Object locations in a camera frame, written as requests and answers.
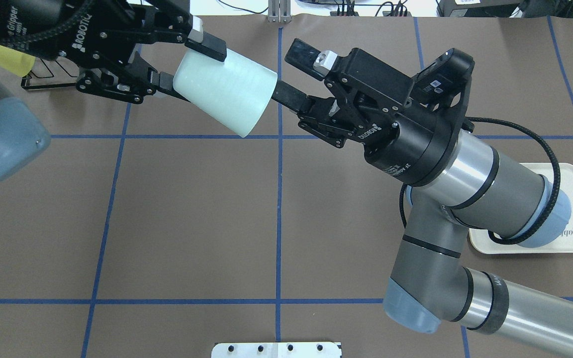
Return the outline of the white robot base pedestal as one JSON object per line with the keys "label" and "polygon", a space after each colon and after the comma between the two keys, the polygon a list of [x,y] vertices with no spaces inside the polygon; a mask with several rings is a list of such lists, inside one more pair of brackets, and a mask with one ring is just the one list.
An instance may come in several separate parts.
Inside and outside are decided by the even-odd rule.
{"label": "white robot base pedestal", "polygon": [[212,358],[341,358],[336,342],[250,342],[214,345]]}

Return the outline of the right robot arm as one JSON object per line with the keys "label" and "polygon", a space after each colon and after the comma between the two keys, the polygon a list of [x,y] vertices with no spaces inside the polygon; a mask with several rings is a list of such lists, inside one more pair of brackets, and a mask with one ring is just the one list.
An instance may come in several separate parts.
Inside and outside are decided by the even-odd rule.
{"label": "right robot arm", "polygon": [[475,60],[451,48],[410,77],[361,48],[347,55],[294,39],[285,61],[323,82],[331,96],[303,93],[279,80],[273,100],[298,126],[341,149],[363,145],[367,163],[402,182],[411,205],[383,299],[396,323],[432,334],[441,322],[500,335],[573,358],[573,303],[460,263],[468,237],[495,246],[536,249],[560,238],[570,197],[550,145],[521,125],[546,152],[551,173],[522,165],[473,135],[468,116]]}

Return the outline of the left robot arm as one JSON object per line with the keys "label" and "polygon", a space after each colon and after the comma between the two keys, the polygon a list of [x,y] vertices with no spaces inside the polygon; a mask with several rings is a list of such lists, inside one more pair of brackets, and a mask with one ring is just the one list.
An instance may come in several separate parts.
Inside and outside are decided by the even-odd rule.
{"label": "left robot arm", "polygon": [[[141,104],[161,92],[182,99],[172,76],[136,53],[137,44],[180,43],[217,61],[227,47],[190,13],[188,0],[0,0],[0,45],[78,66],[82,93]],[[0,83],[0,182],[50,145],[50,133],[23,100]]]}

